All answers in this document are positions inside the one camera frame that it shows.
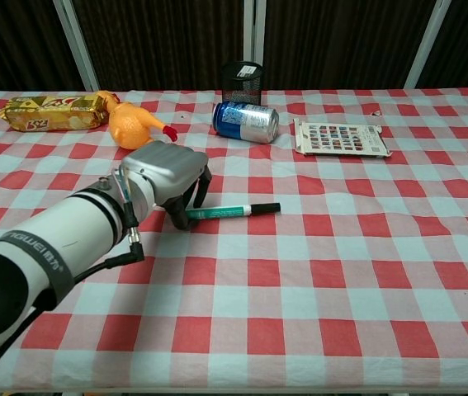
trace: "soda can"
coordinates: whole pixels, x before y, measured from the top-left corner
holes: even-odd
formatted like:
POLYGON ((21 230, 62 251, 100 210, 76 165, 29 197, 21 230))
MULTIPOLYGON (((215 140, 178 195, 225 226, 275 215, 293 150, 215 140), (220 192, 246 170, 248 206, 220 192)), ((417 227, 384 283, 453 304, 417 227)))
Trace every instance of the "soda can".
POLYGON ((270 143, 277 136, 279 116, 263 106, 224 101, 215 105, 212 125, 227 138, 270 143))

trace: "dark curtain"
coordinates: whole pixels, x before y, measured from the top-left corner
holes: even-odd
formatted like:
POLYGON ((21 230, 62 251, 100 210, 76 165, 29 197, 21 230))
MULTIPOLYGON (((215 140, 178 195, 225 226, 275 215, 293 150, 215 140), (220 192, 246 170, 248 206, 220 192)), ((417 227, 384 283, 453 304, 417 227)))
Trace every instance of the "dark curtain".
POLYGON ((453 0, 418 87, 468 87, 468 2, 453 0))
POLYGON ((52 0, 0 0, 0 90, 81 90, 52 0))
POLYGON ((74 0, 98 82, 112 91, 219 89, 243 57, 243 0, 74 0))
POLYGON ((402 87, 431 0, 267 0, 268 89, 402 87))

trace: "rubber chicken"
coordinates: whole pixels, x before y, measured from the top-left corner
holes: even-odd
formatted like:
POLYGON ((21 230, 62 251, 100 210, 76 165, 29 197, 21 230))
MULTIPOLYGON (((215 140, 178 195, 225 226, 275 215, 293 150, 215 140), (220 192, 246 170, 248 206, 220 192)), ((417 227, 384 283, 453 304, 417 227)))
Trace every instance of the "rubber chicken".
POLYGON ((109 130, 112 138, 123 149, 135 150, 154 141, 149 128, 162 130, 172 142, 177 140, 177 131, 155 118, 149 111, 127 101, 120 102, 114 93, 98 91, 96 94, 106 102, 109 112, 109 130))

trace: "red and white checkered tablecloth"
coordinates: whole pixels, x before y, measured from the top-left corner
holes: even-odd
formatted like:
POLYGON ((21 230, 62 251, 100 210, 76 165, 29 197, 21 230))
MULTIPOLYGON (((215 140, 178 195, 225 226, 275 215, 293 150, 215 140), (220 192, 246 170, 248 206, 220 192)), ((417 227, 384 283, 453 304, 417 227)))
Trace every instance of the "red and white checkered tablecloth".
MULTIPOLYGON (((0 92, 0 107, 19 94, 0 92)), ((209 155, 206 206, 282 212, 182 232, 155 211, 145 261, 37 320, 0 361, 0 389, 468 390, 468 88, 267 92, 269 145, 215 135, 219 92, 121 98, 209 155), (303 157, 293 117, 382 125, 393 155, 303 157)), ((106 126, 27 134, 0 120, 0 235, 125 154, 106 126)))

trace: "green marker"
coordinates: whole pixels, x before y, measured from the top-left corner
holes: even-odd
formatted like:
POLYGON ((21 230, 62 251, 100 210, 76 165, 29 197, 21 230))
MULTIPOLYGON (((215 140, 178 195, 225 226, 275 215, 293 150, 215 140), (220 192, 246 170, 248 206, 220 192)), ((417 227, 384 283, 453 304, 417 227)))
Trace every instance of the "green marker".
POLYGON ((281 211, 281 205, 254 204, 241 206, 218 206, 206 209, 188 209, 186 210, 188 219, 218 219, 220 217, 242 217, 252 215, 262 215, 264 213, 276 213, 281 211))

